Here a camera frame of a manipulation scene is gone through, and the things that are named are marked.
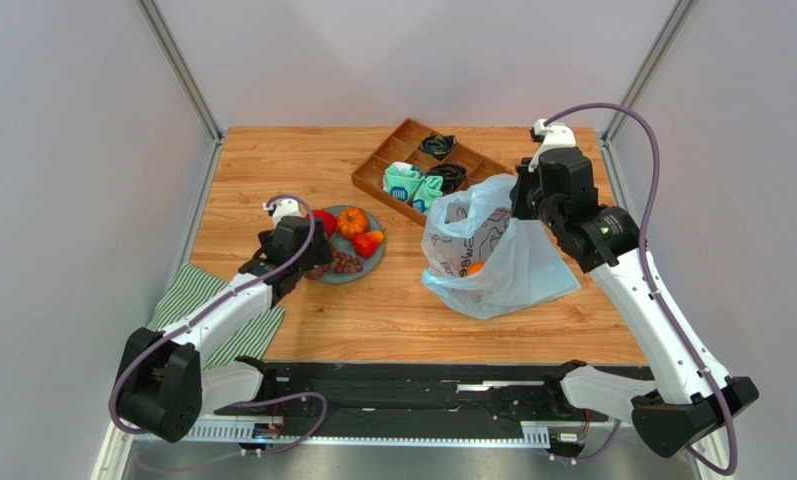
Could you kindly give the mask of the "wooden compartment tray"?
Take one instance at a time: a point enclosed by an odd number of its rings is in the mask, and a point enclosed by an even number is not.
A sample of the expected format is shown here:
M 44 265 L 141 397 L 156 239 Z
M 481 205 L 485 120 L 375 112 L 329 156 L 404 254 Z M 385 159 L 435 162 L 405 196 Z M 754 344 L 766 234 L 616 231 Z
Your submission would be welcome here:
M 430 203 L 418 196 L 430 177 L 442 179 L 445 195 L 467 190 L 491 176 L 514 171 L 414 119 L 404 120 L 352 173 L 355 187 L 418 225 Z

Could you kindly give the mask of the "orange fruit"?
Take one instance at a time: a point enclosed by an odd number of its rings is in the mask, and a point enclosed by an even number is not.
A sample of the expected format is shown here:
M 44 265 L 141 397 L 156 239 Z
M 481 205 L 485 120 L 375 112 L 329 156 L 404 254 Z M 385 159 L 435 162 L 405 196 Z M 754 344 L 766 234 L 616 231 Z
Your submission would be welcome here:
M 471 264 L 468 267 L 468 269 L 466 270 L 466 275 L 467 276 L 474 275 L 474 274 L 480 272 L 483 269 L 483 267 L 484 267 L 484 263 L 482 261 L 475 262 L 475 263 Z

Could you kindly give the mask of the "teal and white sock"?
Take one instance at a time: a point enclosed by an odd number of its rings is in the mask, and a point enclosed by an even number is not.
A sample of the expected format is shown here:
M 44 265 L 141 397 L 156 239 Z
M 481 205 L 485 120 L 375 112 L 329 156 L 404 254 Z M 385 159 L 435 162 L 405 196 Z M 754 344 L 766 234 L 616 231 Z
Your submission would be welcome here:
M 444 179 L 442 176 L 426 176 L 411 201 L 413 209 L 427 215 L 433 203 L 443 195 L 443 184 Z

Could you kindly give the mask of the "purple grape bunch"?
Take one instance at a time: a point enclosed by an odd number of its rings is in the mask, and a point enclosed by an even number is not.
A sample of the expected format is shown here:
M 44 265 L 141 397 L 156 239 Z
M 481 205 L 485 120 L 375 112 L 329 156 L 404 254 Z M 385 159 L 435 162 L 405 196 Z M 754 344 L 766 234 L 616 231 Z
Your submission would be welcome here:
M 363 261 L 355 254 L 332 249 L 332 262 L 327 271 L 334 274 L 356 274 L 363 270 Z

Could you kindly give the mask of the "black patterned sock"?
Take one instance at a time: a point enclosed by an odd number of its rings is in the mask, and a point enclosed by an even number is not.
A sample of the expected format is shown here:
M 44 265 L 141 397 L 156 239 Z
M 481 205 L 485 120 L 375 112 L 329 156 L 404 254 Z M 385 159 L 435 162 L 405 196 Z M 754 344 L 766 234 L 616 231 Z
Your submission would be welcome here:
M 432 167 L 428 173 L 428 178 L 439 177 L 441 179 L 439 191 L 443 195 L 452 194 L 460 189 L 468 177 L 467 169 L 455 163 L 442 163 Z

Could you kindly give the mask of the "red apple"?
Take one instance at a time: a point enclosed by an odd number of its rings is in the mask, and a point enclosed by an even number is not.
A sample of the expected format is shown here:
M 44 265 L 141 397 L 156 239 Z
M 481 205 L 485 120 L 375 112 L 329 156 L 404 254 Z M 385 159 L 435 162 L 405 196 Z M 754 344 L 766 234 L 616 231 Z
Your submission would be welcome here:
M 329 211 L 324 209 L 316 209 L 313 211 L 316 220 L 320 221 L 324 227 L 327 239 L 331 239 L 337 229 L 337 219 Z

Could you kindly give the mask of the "green striped cloth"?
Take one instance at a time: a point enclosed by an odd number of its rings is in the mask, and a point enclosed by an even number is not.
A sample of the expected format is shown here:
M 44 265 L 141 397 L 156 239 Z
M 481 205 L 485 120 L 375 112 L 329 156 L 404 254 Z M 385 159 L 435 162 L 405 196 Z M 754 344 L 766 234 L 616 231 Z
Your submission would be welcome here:
M 156 305 L 147 328 L 152 331 L 163 330 L 220 293 L 226 285 L 227 281 L 193 264 L 182 266 L 172 285 Z M 282 306 L 276 306 L 250 320 L 211 356 L 201 355 L 205 361 L 204 369 L 223 367 L 238 357 L 262 359 L 285 315 L 286 310 Z

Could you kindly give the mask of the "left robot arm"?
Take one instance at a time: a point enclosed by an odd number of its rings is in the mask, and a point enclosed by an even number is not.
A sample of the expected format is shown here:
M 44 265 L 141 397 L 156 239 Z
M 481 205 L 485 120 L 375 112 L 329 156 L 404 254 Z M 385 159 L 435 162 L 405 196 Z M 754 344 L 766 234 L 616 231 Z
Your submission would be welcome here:
M 239 357 L 207 369 L 208 359 L 243 327 L 289 295 L 305 273 L 329 264 L 323 222 L 284 216 L 259 235 L 260 248 L 221 290 L 181 319 L 127 339 L 108 402 L 121 431 L 181 440 L 199 417 L 256 399 L 259 361 Z

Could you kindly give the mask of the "dark blue-yellow sock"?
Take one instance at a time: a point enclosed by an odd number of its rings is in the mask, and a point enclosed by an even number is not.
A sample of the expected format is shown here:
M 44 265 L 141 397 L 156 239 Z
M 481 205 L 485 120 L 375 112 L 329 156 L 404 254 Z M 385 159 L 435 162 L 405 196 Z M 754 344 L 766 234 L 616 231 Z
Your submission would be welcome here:
M 443 161 L 451 154 L 456 146 L 457 139 L 455 135 L 441 135 L 432 132 L 422 139 L 419 143 L 418 150 L 438 161 Z

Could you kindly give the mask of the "teal sock with blue logo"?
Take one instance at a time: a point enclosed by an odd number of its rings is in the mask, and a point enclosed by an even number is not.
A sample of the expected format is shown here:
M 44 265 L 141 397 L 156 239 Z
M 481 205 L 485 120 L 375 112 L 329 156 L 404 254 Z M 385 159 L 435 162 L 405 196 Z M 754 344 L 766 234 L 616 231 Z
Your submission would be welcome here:
M 410 163 L 393 162 L 384 171 L 382 190 L 399 201 L 411 200 L 425 173 Z

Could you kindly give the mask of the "grey-green round plate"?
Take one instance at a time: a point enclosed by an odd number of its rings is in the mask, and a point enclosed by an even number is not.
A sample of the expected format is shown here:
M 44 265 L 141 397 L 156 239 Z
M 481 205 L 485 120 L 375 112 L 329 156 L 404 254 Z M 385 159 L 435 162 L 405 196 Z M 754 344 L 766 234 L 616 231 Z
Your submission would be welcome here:
M 383 257 L 384 243 L 377 246 L 369 257 L 363 257 L 356 252 L 351 240 L 341 236 L 338 221 L 341 212 L 348 208 L 357 210 L 357 207 L 347 205 L 314 210 L 316 217 L 324 222 L 333 254 L 333 262 L 325 268 L 320 282 L 337 285 L 358 280 L 370 273 Z

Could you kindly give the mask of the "dark purple passion fruit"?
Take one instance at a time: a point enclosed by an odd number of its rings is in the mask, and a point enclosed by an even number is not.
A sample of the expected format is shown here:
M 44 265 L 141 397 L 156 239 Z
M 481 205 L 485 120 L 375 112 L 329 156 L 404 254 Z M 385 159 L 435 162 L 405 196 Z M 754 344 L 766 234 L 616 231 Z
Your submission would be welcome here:
M 324 273 L 325 273 L 325 267 L 318 266 L 309 271 L 306 271 L 304 273 L 304 277 L 309 280 L 317 281 L 324 275 Z

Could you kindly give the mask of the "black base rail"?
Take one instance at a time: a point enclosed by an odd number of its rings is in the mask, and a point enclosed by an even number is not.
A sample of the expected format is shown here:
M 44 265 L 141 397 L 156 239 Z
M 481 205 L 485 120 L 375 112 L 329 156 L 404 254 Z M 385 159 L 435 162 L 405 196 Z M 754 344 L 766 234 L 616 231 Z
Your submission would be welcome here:
M 559 406 L 545 384 L 549 365 L 270 362 L 263 386 L 248 408 L 280 419 L 280 431 L 303 433 L 315 424 L 320 403 L 289 400 L 322 394 L 327 416 L 321 437 L 409 440 L 517 440 L 523 425 L 561 421 L 580 429 L 589 414 Z

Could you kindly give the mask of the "red-orange pear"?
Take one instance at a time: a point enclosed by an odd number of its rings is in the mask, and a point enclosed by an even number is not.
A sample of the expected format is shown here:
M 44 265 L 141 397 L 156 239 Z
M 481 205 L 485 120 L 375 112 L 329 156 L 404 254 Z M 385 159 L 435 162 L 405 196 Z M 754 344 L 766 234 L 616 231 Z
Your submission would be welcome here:
M 358 257 L 369 259 L 377 253 L 384 240 L 383 231 L 367 231 L 354 235 L 351 245 Z

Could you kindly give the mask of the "light blue cartoon plastic bag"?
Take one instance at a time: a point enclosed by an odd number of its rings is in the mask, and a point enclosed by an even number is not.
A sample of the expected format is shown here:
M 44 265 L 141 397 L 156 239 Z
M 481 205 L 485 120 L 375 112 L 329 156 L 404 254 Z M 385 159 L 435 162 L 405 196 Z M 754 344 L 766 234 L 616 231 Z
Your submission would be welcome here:
M 421 249 L 421 284 L 450 309 L 488 320 L 580 289 L 576 275 L 538 221 L 511 215 L 512 175 L 501 174 L 437 199 Z M 483 269 L 466 275 L 482 261 Z

